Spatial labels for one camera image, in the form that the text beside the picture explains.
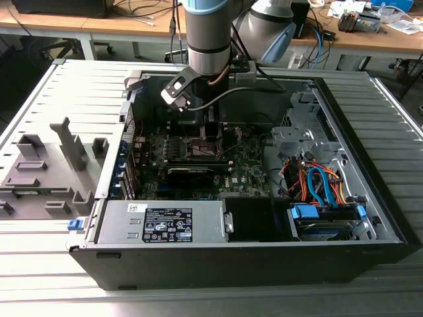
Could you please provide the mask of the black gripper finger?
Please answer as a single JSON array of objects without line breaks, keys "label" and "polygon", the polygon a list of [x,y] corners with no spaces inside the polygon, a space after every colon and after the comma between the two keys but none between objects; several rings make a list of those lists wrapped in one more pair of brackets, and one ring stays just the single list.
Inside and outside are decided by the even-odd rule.
[{"label": "black gripper finger", "polygon": [[220,132],[219,127],[219,112],[217,110],[203,110],[200,137],[202,139],[217,139]]}]

